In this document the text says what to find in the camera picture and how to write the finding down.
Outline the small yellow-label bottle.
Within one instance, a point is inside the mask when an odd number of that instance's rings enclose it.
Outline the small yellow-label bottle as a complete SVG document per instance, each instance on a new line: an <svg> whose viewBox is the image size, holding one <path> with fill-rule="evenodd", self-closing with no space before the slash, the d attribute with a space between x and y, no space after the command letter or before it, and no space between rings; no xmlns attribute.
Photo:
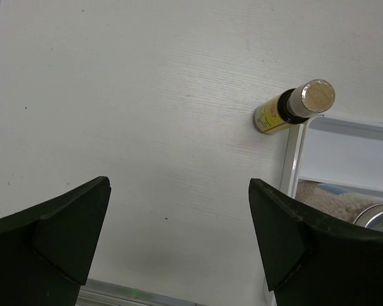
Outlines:
<svg viewBox="0 0 383 306"><path fill-rule="evenodd" d="M253 125L264 134L290 129L328 111L335 98L328 81L310 80L258 106L253 113Z"/></svg>

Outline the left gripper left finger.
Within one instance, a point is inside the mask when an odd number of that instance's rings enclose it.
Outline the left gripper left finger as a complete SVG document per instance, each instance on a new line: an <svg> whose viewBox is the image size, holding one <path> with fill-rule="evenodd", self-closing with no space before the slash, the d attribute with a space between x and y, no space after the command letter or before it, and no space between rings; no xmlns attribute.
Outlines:
<svg viewBox="0 0 383 306"><path fill-rule="evenodd" d="M0 305L75 305L111 194L107 177L0 218Z"/></svg>

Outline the tall silver-lid jar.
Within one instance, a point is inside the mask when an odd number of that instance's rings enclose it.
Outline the tall silver-lid jar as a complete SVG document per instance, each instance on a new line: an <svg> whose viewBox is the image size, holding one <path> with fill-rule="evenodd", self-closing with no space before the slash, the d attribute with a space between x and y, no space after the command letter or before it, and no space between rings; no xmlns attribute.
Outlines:
<svg viewBox="0 0 383 306"><path fill-rule="evenodd" d="M383 232L383 199L302 180L297 185L296 200L345 222Z"/></svg>

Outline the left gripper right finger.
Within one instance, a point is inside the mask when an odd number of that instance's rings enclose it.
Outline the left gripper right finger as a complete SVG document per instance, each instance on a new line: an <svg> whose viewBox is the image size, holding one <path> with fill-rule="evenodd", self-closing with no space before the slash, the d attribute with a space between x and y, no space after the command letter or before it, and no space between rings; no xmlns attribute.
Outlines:
<svg viewBox="0 0 383 306"><path fill-rule="evenodd" d="M383 232L331 217L258 178L248 196L278 305L383 305Z"/></svg>

